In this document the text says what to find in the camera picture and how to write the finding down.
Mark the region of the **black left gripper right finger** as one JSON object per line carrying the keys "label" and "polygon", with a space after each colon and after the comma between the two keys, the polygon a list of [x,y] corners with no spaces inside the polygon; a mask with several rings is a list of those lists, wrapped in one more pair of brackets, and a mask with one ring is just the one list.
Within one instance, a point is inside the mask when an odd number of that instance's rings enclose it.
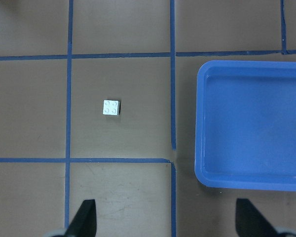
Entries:
{"label": "black left gripper right finger", "polygon": [[276,237],[275,228],[246,198],[236,200],[236,232],[239,237]]}

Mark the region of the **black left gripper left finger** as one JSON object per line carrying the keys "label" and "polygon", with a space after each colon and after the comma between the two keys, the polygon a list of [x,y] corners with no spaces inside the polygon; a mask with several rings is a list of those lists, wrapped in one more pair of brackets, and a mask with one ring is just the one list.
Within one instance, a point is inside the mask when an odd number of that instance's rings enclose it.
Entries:
{"label": "black left gripper left finger", "polygon": [[65,237],[95,237],[97,232],[96,203],[84,200],[64,233]]}

